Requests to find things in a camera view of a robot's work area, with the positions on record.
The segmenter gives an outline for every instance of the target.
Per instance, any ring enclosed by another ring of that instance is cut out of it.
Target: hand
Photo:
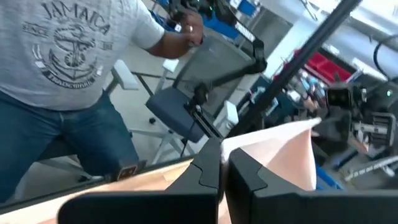
[[[200,45],[203,39],[203,19],[199,13],[186,10],[181,22],[182,32],[188,41]]]

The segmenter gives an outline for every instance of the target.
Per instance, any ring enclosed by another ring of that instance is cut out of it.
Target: black pole
[[[322,46],[335,30],[346,20],[362,0],[341,0],[335,10],[322,22],[318,29],[306,41],[300,52],[281,71],[257,103],[239,120],[229,132],[227,138],[244,134],[256,118],[271,105],[272,100],[282,91],[290,79],[299,72],[310,57]]]

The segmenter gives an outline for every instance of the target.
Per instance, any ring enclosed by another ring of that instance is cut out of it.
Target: gray t-shirt
[[[95,104],[131,41],[164,34],[141,0],[0,0],[0,91],[31,106]]]

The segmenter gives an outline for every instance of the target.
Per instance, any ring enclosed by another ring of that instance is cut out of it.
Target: blue jeans
[[[62,136],[91,175],[135,165],[138,155],[121,115],[105,93],[90,108],[52,111],[0,92],[0,202],[14,194],[22,176],[46,147]]]

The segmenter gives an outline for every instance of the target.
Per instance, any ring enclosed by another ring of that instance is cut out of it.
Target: man
[[[1,0],[0,202],[57,136],[91,175],[136,164],[105,76],[131,41],[165,58],[201,43],[200,15],[187,11],[182,27],[164,31],[141,0]]]

